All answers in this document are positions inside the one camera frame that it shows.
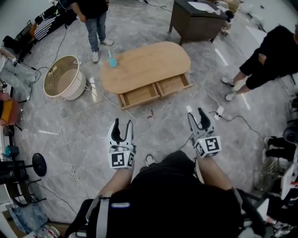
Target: black round object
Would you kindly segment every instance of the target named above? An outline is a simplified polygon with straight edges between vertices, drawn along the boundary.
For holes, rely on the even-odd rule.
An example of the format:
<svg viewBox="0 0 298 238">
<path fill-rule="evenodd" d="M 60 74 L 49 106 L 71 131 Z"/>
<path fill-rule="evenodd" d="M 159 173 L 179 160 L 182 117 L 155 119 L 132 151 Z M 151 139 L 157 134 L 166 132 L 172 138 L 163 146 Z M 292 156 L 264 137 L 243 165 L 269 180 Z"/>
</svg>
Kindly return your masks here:
<svg viewBox="0 0 298 238">
<path fill-rule="evenodd" d="M 39 153 L 35 153 L 32 157 L 32 165 L 36 174 L 43 177 L 47 173 L 47 164 L 43 156 Z"/>
</svg>

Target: gray pants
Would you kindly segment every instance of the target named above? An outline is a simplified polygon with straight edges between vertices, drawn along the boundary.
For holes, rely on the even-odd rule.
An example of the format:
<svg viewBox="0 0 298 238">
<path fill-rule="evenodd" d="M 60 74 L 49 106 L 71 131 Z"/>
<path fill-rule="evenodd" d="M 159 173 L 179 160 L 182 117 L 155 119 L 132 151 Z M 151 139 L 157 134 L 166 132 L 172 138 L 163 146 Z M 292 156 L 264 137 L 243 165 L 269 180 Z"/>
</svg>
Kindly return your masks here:
<svg viewBox="0 0 298 238">
<path fill-rule="evenodd" d="M 91 50 L 94 52 L 99 51 L 97 34 L 100 41 L 104 41 L 106 39 L 106 17 L 107 12 L 101 14 L 97 18 L 88 19 L 85 23 L 88 30 L 88 38 L 91 45 Z"/>
<path fill-rule="evenodd" d="M 0 78 L 14 87 L 14 99 L 18 101 L 26 100 L 31 93 L 31 86 L 35 82 L 35 71 L 23 65 L 17 64 L 15 67 L 11 59 L 7 59 L 0 72 Z"/>
</svg>

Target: blue jeans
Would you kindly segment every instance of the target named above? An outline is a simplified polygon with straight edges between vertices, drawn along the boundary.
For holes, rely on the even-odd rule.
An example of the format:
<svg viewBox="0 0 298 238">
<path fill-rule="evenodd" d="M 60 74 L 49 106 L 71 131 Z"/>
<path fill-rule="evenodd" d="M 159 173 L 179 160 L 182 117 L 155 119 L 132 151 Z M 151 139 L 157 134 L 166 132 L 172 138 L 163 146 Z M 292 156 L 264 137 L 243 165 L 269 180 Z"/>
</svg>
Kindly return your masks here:
<svg viewBox="0 0 298 238">
<path fill-rule="evenodd" d="M 99 51 L 97 34 L 100 41 L 104 41 L 106 39 L 106 17 L 107 12 L 96 18 L 88 19 L 85 23 L 88 30 L 88 39 L 92 51 Z"/>
</svg>

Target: drawer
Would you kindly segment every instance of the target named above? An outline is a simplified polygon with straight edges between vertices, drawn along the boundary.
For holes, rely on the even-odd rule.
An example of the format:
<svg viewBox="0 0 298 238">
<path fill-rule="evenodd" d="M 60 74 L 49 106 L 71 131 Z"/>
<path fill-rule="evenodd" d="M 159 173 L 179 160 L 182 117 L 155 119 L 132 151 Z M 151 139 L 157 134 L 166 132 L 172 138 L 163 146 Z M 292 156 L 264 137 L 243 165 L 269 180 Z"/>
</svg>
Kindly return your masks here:
<svg viewBox="0 0 298 238">
<path fill-rule="evenodd" d="M 127 93 L 119 94 L 122 110 L 151 102 L 159 97 L 160 95 L 158 95 L 156 86 L 154 84 L 149 84 Z"/>
<path fill-rule="evenodd" d="M 188 82 L 184 74 L 156 82 L 156 87 L 161 97 L 166 97 L 191 86 L 193 86 L 193 84 Z"/>
</svg>

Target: cylindrical container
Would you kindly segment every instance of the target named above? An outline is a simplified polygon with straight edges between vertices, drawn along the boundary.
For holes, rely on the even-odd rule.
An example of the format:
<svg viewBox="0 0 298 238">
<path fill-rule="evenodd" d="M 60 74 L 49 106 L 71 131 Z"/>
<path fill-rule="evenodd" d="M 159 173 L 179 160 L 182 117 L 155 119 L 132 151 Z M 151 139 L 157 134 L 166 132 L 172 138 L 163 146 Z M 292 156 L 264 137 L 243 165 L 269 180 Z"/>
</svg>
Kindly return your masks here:
<svg viewBox="0 0 298 238">
<path fill-rule="evenodd" d="M 86 86 L 86 77 L 80 71 L 79 60 L 67 55 L 56 62 L 48 70 L 43 89 L 51 98 L 64 97 L 67 100 L 78 98 Z"/>
</svg>

